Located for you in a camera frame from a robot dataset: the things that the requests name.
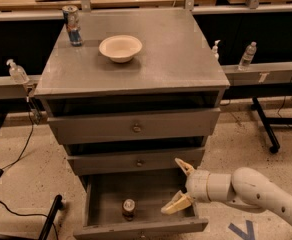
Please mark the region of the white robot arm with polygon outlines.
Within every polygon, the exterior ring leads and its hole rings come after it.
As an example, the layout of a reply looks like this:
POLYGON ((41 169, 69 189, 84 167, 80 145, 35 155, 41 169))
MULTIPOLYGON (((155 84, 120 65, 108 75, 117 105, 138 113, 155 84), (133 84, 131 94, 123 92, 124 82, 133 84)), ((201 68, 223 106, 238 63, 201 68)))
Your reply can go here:
POLYGON ((195 203, 220 202, 243 211, 268 210, 292 226, 292 195, 260 172, 241 167, 232 174, 212 173, 176 158, 186 175, 187 192, 179 190, 161 212, 171 215, 195 203))

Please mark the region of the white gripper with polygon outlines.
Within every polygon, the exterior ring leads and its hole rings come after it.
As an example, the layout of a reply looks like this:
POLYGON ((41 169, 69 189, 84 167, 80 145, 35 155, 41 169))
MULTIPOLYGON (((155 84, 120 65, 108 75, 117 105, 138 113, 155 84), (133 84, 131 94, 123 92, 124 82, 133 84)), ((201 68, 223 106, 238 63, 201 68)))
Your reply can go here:
POLYGON ((176 164, 187 177, 187 193, 179 190, 161 212, 171 215, 190 207, 196 202, 228 202, 235 197, 230 174, 211 173, 206 170, 195 170, 194 167, 180 158, 175 159, 176 164))

